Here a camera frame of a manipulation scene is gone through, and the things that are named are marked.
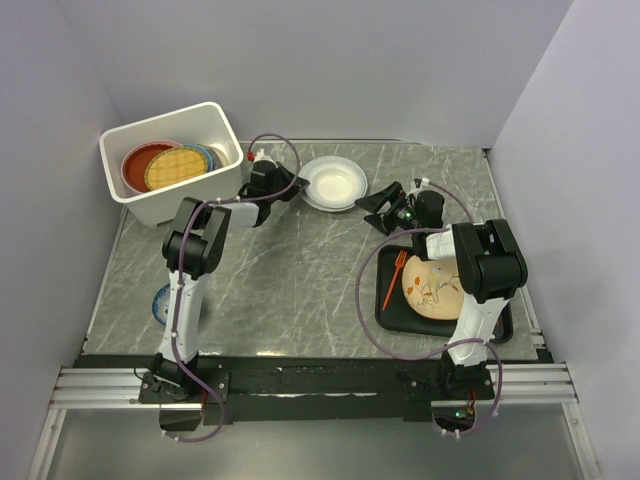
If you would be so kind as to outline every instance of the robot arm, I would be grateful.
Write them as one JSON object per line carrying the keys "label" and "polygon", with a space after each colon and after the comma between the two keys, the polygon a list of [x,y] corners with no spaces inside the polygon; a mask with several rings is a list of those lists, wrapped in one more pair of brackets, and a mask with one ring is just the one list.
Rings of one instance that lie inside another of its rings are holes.
{"label": "robot arm", "polygon": [[[393,182],[381,192],[357,200],[357,206],[370,212],[364,220],[385,235],[396,228],[441,228],[444,197],[425,190],[429,185],[426,178],[416,178],[414,183],[409,193]],[[414,233],[412,243],[421,260],[456,258],[465,293],[449,343],[467,338],[489,341],[500,312],[527,281],[526,263],[506,220],[458,223],[443,233]],[[449,352],[444,358],[454,367],[480,365],[487,359],[486,348],[478,343],[453,347]]]}
{"label": "robot arm", "polygon": [[[528,271],[522,253],[504,219],[484,225],[457,223],[451,230],[426,237],[422,260],[455,257],[464,303],[449,343],[466,338],[491,339],[502,309],[524,286]],[[487,350],[479,343],[459,345],[449,350],[454,365],[479,365],[487,360]]]}
{"label": "robot arm", "polygon": [[[169,269],[170,297],[164,336],[151,367],[154,375],[181,387],[188,382],[183,372],[177,368],[171,346],[172,338],[177,339],[180,359],[194,368],[198,355],[198,322],[202,299],[209,277],[222,259],[227,233],[235,228],[261,225],[270,215],[272,203],[278,200],[288,202],[309,184],[307,180],[298,178],[293,188],[284,194],[278,194],[292,179],[293,174],[282,165],[270,160],[254,162],[251,178],[240,190],[238,203],[207,206],[198,214],[191,231],[187,231],[189,221],[202,202],[194,198],[182,201],[162,246],[162,255],[167,260]],[[185,236],[184,285],[178,312],[179,322],[174,331],[180,247]]]}

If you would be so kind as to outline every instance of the white plastic bin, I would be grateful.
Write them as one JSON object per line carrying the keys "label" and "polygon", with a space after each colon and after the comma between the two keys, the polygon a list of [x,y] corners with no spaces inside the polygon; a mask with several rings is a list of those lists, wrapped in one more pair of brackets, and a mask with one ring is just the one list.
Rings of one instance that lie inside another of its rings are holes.
{"label": "white plastic bin", "polygon": [[[226,155],[227,165],[175,185],[135,193],[124,183],[120,168],[132,148],[152,140],[210,145]],[[228,198],[242,186],[242,150],[222,108],[213,102],[107,130],[100,137],[100,153],[111,196],[148,226],[172,219],[184,197]]]}

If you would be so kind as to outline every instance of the small blue object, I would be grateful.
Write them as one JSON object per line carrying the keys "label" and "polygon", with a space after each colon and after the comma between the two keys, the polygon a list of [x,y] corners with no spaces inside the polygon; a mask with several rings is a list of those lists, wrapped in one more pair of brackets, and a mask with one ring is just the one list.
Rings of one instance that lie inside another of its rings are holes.
{"label": "small blue object", "polygon": [[198,145],[197,143],[185,143],[183,146],[195,148],[207,158],[207,172],[213,172],[217,167],[220,166],[220,160],[213,150],[207,149],[206,147]]}
{"label": "small blue object", "polygon": [[151,303],[151,312],[153,312],[154,318],[160,325],[166,325],[167,318],[169,318],[170,291],[171,285],[167,283],[158,290],[158,293],[153,297],[153,302]]}

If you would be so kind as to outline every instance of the black tray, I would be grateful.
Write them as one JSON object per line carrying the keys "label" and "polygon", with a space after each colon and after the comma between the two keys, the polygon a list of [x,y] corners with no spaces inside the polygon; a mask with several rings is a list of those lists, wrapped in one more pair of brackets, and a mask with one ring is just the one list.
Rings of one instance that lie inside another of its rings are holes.
{"label": "black tray", "polygon": [[[407,303],[402,293],[402,272],[393,287],[391,298],[386,310],[382,310],[382,304],[387,296],[387,290],[391,284],[395,272],[395,261],[400,250],[406,250],[409,256],[413,255],[410,247],[388,245],[378,252],[378,275],[376,278],[376,312],[378,324],[387,330],[396,332],[421,333],[424,335],[437,335],[450,337],[456,329],[457,321],[429,320],[416,313]],[[507,305],[493,330],[495,339],[493,343],[504,343],[513,336],[513,322],[511,320],[511,307]]]}

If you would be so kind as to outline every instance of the yellow plate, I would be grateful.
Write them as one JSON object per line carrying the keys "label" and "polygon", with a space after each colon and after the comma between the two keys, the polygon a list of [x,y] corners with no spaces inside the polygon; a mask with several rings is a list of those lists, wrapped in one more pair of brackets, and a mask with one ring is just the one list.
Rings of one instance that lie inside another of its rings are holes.
{"label": "yellow plate", "polygon": [[195,148],[170,148],[147,166],[144,182],[150,190],[167,187],[206,173],[207,159]]}

